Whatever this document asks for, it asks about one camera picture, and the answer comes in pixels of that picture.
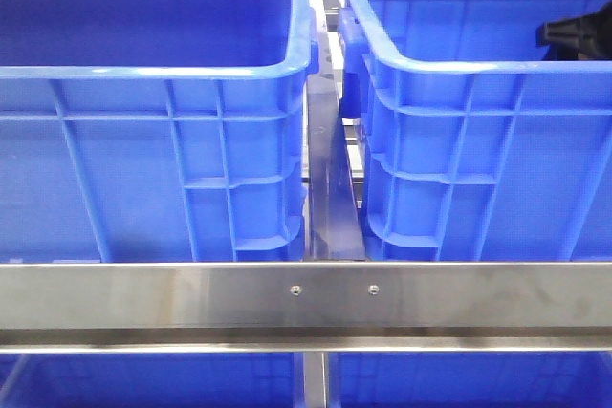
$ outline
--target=blue plastic crate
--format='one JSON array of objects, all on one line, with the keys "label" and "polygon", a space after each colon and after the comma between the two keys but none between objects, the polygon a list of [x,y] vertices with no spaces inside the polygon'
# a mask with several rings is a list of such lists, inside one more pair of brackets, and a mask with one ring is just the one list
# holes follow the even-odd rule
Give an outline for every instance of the blue plastic crate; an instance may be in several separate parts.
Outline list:
[{"label": "blue plastic crate", "polygon": [[0,17],[0,262],[301,256],[308,0]]},{"label": "blue plastic crate", "polygon": [[3,408],[301,408],[296,354],[33,355]]},{"label": "blue plastic crate", "polygon": [[603,408],[604,353],[340,354],[340,408]]},{"label": "blue plastic crate", "polygon": [[364,125],[373,258],[612,259],[612,62],[536,44],[608,1],[348,0],[342,111]]},{"label": "blue plastic crate", "polygon": [[0,355],[0,388],[4,386],[18,359],[17,354]]}]

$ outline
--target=lower blue crate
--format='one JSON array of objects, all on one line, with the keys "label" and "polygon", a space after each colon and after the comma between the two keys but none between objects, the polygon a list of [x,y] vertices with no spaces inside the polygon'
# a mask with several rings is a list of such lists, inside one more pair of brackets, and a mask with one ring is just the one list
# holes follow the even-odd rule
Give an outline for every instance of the lower blue crate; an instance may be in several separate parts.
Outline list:
[{"label": "lower blue crate", "polygon": [[604,353],[340,354],[341,408],[603,408]]},{"label": "lower blue crate", "polygon": [[32,355],[3,408],[302,406],[299,355]]}]

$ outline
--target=crate rim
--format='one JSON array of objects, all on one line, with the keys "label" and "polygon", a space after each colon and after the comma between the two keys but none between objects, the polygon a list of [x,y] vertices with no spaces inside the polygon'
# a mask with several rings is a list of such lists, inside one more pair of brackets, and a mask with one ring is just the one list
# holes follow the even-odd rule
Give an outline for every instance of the crate rim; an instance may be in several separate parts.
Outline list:
[{"label": "crate rim", "polygon": [[368,0],[350,0],[374,56],[384,65],[411,73],[464,74],[609,74],[612,61],[422,61],[400,53]]}]

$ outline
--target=black plastic part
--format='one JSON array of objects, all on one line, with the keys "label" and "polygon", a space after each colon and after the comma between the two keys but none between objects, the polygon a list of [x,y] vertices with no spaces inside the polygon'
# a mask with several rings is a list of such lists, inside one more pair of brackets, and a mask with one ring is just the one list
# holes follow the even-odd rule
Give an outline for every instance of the black plastic part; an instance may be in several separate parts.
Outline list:
[{"label": "black plastic part", "polygon": [[554,45],[548,59],[567,60],[583,54],[591,59],[612,59],[612,2],[597,13],[544,24],[539,45]]}]

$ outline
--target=metal bar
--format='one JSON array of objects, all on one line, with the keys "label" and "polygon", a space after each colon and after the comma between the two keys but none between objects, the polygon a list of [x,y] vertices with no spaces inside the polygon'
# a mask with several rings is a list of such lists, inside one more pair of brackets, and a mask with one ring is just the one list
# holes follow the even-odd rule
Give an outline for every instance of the metal bar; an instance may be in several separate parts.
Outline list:
[{"label": "metal bar", "polygon": [[307,83],[310,256],[315,260],[365,260],[323,0],[311,0],[311,5],[317,14],[319,73]]},{"label": "metal bar", "polygon": [[304,354],[304,401],[308,408],[327,408],[329,399],[328,354]]},{"label": "metal bar", "polygon": [[327,20],[327,29],[330,32],[338,30],[339,12],[342,7],[343,0],[323,0],[325,7],[325,18]]},{"label": "metal bar", "polygon": [[611,278],[609,263],[6,265],[0,351],[612,350]]}]

